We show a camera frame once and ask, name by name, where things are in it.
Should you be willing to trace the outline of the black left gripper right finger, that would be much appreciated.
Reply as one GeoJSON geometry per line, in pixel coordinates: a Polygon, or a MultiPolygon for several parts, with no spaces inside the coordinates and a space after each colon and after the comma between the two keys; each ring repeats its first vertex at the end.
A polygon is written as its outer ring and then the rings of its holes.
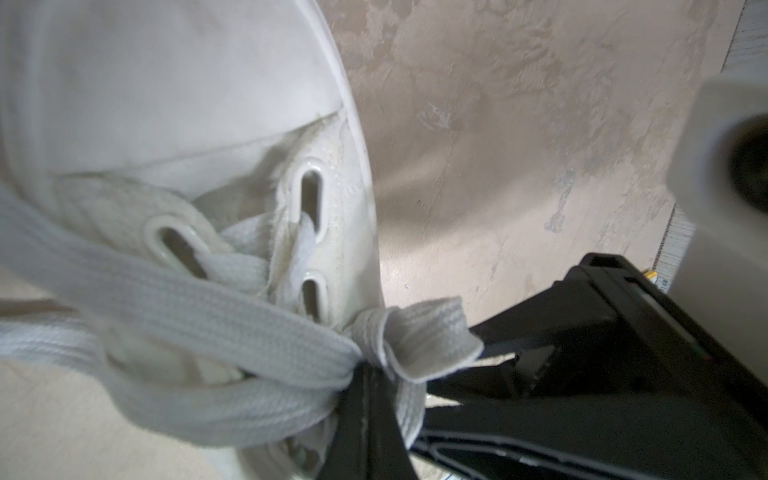
{"type": "Polygon", "coordinates": [[[394,410],[394,386],[365,366],[366,479],[417,480],[394,410]]]}

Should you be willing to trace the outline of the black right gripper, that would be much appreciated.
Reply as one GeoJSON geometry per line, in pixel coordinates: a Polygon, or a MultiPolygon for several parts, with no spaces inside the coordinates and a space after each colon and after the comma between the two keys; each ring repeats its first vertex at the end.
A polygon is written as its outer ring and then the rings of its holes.
{"type": "Polygon", "coordinates": [[[471,385],[438,383],[414,454],[468,479],[764,479],[767,387],[620,255],[590,253],[474,326],[471,385]],[[613,384],[618,314],[675,392],[522,398],[505,384],[613,384]]]}

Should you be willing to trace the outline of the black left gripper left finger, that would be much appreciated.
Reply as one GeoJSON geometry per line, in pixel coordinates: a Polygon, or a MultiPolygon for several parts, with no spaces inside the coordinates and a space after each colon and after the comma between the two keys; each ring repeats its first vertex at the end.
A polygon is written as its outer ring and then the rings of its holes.
{"type": "Polygon", "coordinates": [[[369,365],[359,364],[338,408],[338,424],[318,480],[363,480],[368,471],[369,365]]]}

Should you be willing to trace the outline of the white canvas sneaker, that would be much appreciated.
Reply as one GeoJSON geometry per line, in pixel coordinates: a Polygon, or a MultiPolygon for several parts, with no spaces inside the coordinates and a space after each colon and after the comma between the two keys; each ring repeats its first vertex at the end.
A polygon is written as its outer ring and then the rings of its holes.
{"type": "Polygon", "coordinates": [[[1,192],[56,221],[70,177],[161,188],[210,221],[284,187],[318,235],[341,221],[382,305],[365,140],[313,1],[3,2],[1,159],[1,192]]]}

